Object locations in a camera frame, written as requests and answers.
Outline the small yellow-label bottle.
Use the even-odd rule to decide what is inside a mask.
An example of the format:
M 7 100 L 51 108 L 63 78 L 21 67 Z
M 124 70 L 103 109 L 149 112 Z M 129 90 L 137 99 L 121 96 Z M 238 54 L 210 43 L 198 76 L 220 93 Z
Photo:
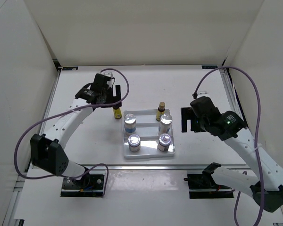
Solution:
M 165 102 L 160 102 L 156 113 L 156 120 L 160 121 L 160 118 L 164 113 L 165 113 Z
M 118 108 L 113 107 L 113 114 L 114 114 L 115 119 L 121 119 L 122 118 L 122 112 L 121 112 L 120 107 L 118 107 Z

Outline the tall silver-lid jar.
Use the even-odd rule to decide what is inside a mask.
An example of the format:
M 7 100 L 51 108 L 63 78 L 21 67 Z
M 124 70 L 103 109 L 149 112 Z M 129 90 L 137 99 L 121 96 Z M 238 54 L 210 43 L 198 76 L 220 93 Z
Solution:
M 158 125 L 158 134 L 167 134 L 170 129 L 171 129 L 171 125 L 173 122 L 173 118 L 170 114 L 164 114 L 160 117 L 160 122 Z
M 124 117 L 125 134 L 130 136 L 136 131 L 136 117 L 132 113 L 128 113 Z

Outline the short white-lid spice jar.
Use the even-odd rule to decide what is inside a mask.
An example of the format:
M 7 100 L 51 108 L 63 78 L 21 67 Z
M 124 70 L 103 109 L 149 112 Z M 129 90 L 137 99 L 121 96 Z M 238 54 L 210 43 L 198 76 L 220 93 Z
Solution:
M 158 139 L 158 150 L 162 152 L 168 151 L 171 142 L 172 139 L 168 134 L 166 133 L 161 134 Z
M 129 150 L 132 152 L 137 152 L 141 147 L 141 139 L 138 135 L 132 134 L 128 138 Z

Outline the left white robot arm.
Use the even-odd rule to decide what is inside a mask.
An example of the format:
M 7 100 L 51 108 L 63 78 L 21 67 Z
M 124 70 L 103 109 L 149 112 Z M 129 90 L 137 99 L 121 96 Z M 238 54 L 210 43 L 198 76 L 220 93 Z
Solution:
M 30 140 L 31 162 L 34 166 L 57 177 L 70 178 L 78 188 L 89 184 L 87 168 L 67 157 L 64 149 L 70 137 L 96 108 L 114 107 L 120 103 L 120 86 L 114 85 L 111 72 L 100 72 L 94 81 L 84 85 L 67 111 L 42 135 Z

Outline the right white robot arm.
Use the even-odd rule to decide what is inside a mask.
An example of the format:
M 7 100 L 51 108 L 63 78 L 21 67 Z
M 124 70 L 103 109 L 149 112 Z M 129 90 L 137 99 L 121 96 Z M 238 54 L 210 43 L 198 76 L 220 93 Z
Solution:
M 181 108 L 182 132 L 208 132 L 231 147 L 254 172 L 242 175 L 211 163 L 202 172 L 202 182 L 207 188 L 216 185 L 230 187 L 253 198 L 267 212 L 275 212 L 283 205 L 283 168 L 258 145 L 243 119 L 233 111 L 220 113 L 209 97 L 199 97 L 189 107 Z

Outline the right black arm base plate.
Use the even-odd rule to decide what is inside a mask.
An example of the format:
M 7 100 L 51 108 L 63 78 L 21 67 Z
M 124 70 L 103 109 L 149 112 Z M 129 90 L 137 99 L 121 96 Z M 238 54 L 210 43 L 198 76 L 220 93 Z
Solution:
M 231 199 L 233 189 L 224 185 L 211 184 L 202 174 L 188 174 L 184 179 L 188 184 L 190 199 Z

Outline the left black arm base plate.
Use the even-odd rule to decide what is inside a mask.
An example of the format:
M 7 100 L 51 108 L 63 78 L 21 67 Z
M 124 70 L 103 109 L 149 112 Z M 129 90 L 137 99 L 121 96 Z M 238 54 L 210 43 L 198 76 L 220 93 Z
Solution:
M 63 179 L 60 197 L 100 198 L 104 194 L 105 171 L 93 171 L 84 185 L 74 184 L 70 179 Z

